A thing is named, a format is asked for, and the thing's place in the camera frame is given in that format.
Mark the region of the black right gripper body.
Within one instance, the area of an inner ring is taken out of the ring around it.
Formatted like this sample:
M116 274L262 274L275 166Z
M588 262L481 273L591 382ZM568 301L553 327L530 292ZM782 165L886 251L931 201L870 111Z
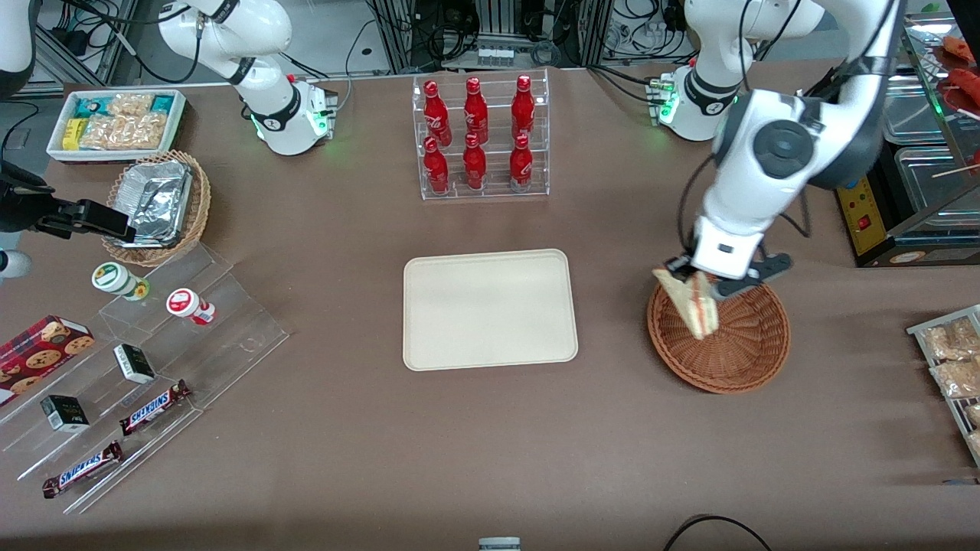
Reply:
M10 161L2 162L1 231L20 233L56 213L54 189L42 178Z

